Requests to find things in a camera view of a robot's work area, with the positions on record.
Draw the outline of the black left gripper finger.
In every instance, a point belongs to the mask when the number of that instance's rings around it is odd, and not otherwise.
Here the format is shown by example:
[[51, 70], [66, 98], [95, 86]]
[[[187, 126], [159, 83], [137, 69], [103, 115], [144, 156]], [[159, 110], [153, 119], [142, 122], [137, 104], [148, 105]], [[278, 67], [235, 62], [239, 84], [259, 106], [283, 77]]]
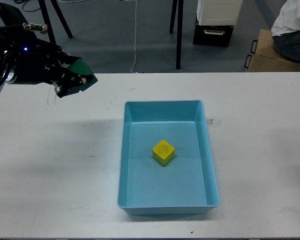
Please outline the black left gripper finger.
[[56, 49], [56, 63], [58, 67], [62, 67], [63, 64], [72, 65], [78, 61], [80, 57], [69, 55], [66, 52], [63, 52], [61, 48]]
[[54, 91], [59, 98], [77, 94], [90, 87], [91, 75], [78, 74], [70, 70], [60, 73], [55, 80], [51, 81]]

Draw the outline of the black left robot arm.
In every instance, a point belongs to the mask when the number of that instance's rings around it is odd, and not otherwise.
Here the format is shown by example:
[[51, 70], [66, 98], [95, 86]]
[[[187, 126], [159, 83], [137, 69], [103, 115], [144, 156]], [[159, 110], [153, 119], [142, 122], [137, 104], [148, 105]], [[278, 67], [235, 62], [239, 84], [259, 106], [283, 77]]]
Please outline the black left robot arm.
[[38, 3], [43, 24], [29, 23], [18, 8], [0, 2], [0, 87], [45, 83], [59, 98], [85, 91], [97, 78], [81, 57], [57, 45], [46, 4]]

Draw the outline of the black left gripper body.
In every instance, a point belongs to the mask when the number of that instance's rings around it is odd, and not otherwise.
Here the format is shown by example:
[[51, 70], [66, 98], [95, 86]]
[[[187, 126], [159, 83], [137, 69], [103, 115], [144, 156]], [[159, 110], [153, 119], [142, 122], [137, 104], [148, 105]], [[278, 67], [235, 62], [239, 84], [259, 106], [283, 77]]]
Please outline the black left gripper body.
[[15, 59], [13, 83], [37, 85], [60, 80], [65, 74], [60, 63], [63, 55], [62, 48], [51, 43], [23, 44]]

